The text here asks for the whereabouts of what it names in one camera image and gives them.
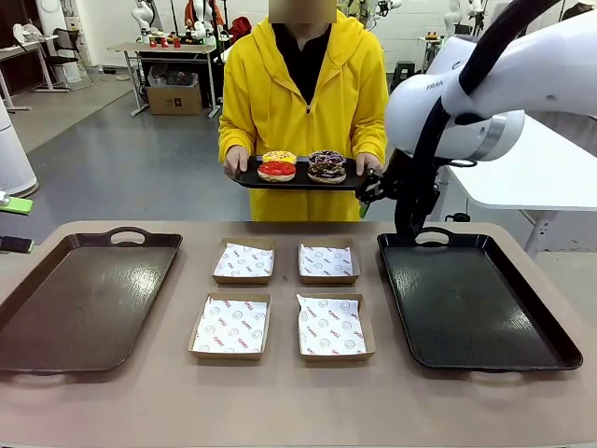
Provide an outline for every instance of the white wall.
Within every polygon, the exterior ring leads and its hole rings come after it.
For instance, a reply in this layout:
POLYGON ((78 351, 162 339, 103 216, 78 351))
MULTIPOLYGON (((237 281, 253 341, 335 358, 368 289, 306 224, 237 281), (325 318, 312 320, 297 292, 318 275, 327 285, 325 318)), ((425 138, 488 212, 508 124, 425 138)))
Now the white wall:
MULTIPOLYGON (((403 0, 401 8, 379 20, 373 33, 382 42, 385 51, 386 70, 394 71, 397 60, 414 61, 417 67, 423 61, 424 42, 417 37, 424 36, 427 31, 446 33, 443 17, 448 12, 448 0, 403 0)), ((463 9, 468 2, 461 0, 463 9)), ((495 4, 505 0, 489 0, 486 24, 493 15, 495 4)), ((576 0, 566 0, 571 6, 576 0)), ((156 0, 161 21, 165 31, 174 30, 174 21, 169 0, 156 0)), ((174 0, 179 30, 184 28, 184 8, 187 0, 174 0)), ((223 11, 222 0, 217 4, 223 11)), ((106 48, 122 43, 134 42, 139 35, 137 22, 131 16, 134 8, 133 0, 76 0, 78 13, 83 23, 84 33, 90 47, 93 63, 104 65, 124 65, 121 54, 107 51, 106 48)), ((228 0, 229 22, 240 16, 249 19, 256 25, 267 15, 268 0, 228 0)), ((553 7, 530 27, 530 31, 555 23, 560 14, 562 4, 553 7)), ((473 24, 464 20, 462 24, 473 24)))

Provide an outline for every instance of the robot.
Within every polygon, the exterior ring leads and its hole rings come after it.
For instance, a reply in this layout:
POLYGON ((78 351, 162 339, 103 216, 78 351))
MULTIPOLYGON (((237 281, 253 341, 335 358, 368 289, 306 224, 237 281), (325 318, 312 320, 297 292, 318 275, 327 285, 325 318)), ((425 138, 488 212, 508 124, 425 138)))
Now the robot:
POLYGON ((375 6, 373 16, 369 17, 367 29, 372 30, 377 26, 377 21, 383 17, 387 17, 392 9, 397 9, 402 6, 402 0, 380 0, 375 6))
POLYGON ((444 23, 448 35, 454 35, 456 32, 456 23, 463 19, 463 11, 460 9, 460 0, 449 0, 448 7, 450 12, 444 16, 444 23))
MULTIPOLYGON (((448 7, 450 8, 450 12, 444 16, 444 23, 446 24, 448 35, 454 35, 456 23, 460 23, 463 19, 460 0, 449 0, 448 7)), ((475 35, 478 35, 483 30, 484 10, 481 0, 468 0, 466 15, 469 19, 475 20, 475 35)))
POLYGON ((188 26, 187 29, 191 32, 194 39, 207 38, 208 40, 212 40, 214 35, 212 7, 210 7, 207 0, 192 0, 192 6, 195 10, 195 19, 197 20, 192 26, 188 26))
POLYGON ((513 0, 478 44, 451 37, 425 75, 392 93, 385 128, 399 149, 383 174, 365 178, 356 197, 364 204, 396 200, 401 237, 415 238, 432 212, 437 170, 507 154, 521 134, 523 109, 595 115, 597 62, 587 54, 597 50, 597 11, 514 40, 556 3, 513 0))
POLYGON ((397 9, 402 6, 402 0, 381 0, 377 2, 375 6, 375 14, 373 19, 377 20, 381 17, 385 17, 392 9, 397 9))
POLYGON ((163 31, 160 14, 154 2, 155 0, 135 0, 137 8, 131 11, 132 17, 139 23, 142 36, 149 35, 151 28, 163 31))

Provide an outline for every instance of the dark brown tray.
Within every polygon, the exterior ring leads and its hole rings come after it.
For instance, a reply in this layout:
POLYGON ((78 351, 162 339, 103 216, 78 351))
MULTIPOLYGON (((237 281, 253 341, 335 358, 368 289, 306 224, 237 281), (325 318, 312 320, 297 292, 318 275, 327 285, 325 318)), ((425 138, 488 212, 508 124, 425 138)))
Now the dark brown tray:
POLYGON ((0 371, 58 374, 122 364, 182 242, 118 228, 66 236, 0 305, 0 371), (117 233, 142 243, 113 243, 117 233))

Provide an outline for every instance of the black shirt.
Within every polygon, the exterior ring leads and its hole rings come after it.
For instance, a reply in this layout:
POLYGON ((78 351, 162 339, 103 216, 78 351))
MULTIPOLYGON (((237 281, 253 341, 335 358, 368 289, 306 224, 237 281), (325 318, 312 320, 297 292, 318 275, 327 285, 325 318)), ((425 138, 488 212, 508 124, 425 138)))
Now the black shirt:
POLYGON ((276 47, 284 58, 290 78, 296 84, 305 102, 310 105, 315 95, 321 65, 326 56, 332 26, 329 25, 325 33, 308 41, 302 51, 299 49, 297 39, 285 25, 272 23, 271 28, 276 36, 276 47))

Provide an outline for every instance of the cardboard box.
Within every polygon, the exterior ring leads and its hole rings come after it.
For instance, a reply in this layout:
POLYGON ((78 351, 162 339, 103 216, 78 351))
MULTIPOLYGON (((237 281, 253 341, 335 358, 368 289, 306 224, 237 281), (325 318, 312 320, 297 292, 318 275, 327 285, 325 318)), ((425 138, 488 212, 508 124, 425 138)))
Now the cardboard box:
POLYGON ((271 277, 273 276, 273 269, 275 266, 276 261, 276 249, 275 249, 275 240, 271 238, 259 238, 259 237, 251 237, 251 236, 244 236, 238 238, 224 238, 220 242, 220 246, 217 249, 217 255, 214 260, 214 265, 212 266, 212 277, 214 278, 215 282, 219 285, 267 285, 271 277), (260 277, 250 277, 250 276, 242 276, 242 277, 232 277, 232 276, 224 276, 224 275, 215 275, 215 268, 217 267, 218 262, 224 255, 224 251, 226 250, 226 245, 228 243, 232 243, 234 245, 246 245, 249 247, 255 247, 257 249, 263 250, 271 250, 273 254, 273 260, 271 261, 271 273, 267 276, 260 276, 260 277))
POLYGON ((365 298, 362 294, 301 294, 303 297, 311 299, 331 299, 331 300, 347 300, 358 301, 358 320, 361 323, 361 330, 363 331, 363 339, 365 341, 365 353, 357 353, 355 355, 305 355, 302 353, 301 339, 298 336, 298 348, 300 357, 305 361, 357 361, 369 359, 375 353, 375 338, 373 338, 373 327, 369 319, 367 306, 365 305, 365 298))
POLYGON ((352 238, 345 237, 318 237, 305 238, 298 242, 298 277, 300 282, 304 285, 353 285, 356 282, 359 274, 361 274, 358 254, 352 238), (300 274, 300 248, 304 245, 306 247, 329 247, 343 249, 349 247, 351 249, 351 264, 353 265, 353 275, 342 276, 311 276, 300 274))
POLYGON ((199 115, 203 109, 199 85, 148 87, 149 108, 154 115, 199 115))
POLYGON ((270 294, 256 294, 256 293, 245 293, 245 292, 212 292, 207 294, 205 298, 205 302, 201 308, 201 312, 197 317, 197 322, 195 322, 195 327, 193 328, 193 332, 190 335, 190 341, 188 343, 188 351, 195 355, 195 357, 199 359, 252 359, 258 360, 261 359, 263 352, 265 351, 265 343, 268 338, 268 328, 270 326, 270 312, 271 312, 271 295, 270 294), (199 328, 199 324, 201 322, 201 316, 203 315, 203 311, 205 310, 205 304, 209 298, 214 299, 215 301, 260 301, 267 303, 267 312, 265 315, 265 327, 263 328, 263 340, 261 343, 261 351, 259 353, 210 353, 210 352, 200 352, 193 349, 195 345, 195 340, 197 339, 197 330, 199 328))

